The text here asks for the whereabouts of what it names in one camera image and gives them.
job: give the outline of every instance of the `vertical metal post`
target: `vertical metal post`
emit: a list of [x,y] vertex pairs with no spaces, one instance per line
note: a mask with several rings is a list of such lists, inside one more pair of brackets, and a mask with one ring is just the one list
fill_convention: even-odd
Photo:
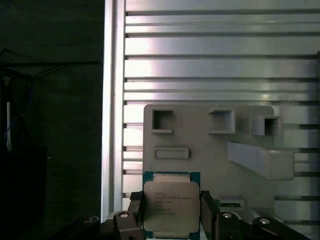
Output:
[[126,1],[116,1],[115,29],[115,78],[114,78],[114,125],[113,125],[113,210],[122,210],[123,189],[123,134],[124,134],[124,65],[125,65],[125,11]]
[[101,140],[101,221],[113,212],[113,49],[115,0],[104,2],[103,87],[102,87],[102,140]]

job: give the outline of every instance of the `screw head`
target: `screw head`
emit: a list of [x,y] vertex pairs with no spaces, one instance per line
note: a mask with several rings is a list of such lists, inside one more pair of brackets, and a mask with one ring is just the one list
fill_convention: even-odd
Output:
[[129,215],[126,214],[126,213],[121,213],[121,214],[120,214],[120,217],[121,217],[121,218],[126,218],[126,217],[128,217],[128,216],[129,216]]
[[260,219],[260,223],[262,223],[262,224],[270,224],[270,221],[268,219],[261,218]]
[[228,213],[228,212],[225,212],[225,213],[223,214],[223,216],[224,216],[226,219],[232,218],[232,215],[231,215],[230,213]]

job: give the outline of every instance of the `rectangular slot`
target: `rectangular slot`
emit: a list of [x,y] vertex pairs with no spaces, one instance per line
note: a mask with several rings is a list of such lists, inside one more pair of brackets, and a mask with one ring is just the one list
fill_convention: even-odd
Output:
[[241,208],[240,203],[220,203],[221,208]]
[[235,134],[235,111],[231,109],[212,109],[209,112],[212,118],[212,129],[209,134]]
[[174,121],[173,111],[170,109],[152,110],[152,133],[172,133],[172,124]]
[[189,148],[187,147],[155,147],[155,159],[188,159]]

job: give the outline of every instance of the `metal screw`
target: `metal screw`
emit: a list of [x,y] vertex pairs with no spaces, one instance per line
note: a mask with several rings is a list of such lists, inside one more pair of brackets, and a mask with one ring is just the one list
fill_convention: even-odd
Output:
[[270,221],[268,219],[261,218],[260,219],[260,223],[262,223],[262,224],[270,224]]
[[229,219],[229,218],[232,218],[232,215],[228,212],[224,213],[223,216],[226,218],[226,219]]
[[121,218],[126,218],[126,217],[128,217],[128,216],[129,216],[129,215],[126,214],[126,213],[121,213],[121,214],[120,214],[120,217],[121,217]]
[[89,217],[87,220],[84,221],[85,224],[90,224],[92,223],[94,220],[92,219],[92,217]]

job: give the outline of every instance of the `dark wall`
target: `dark wall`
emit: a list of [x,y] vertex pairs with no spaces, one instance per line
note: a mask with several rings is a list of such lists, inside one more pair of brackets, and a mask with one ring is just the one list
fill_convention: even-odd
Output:
[[[29,58],[16,61],[102,61],[103,25],[103,0],[0,3],[0,47]],[[46,207],[22,239],[100,215],[101,109],[102,65],[70,66],[35,83],[26,122],[35,142],[48,148]]]

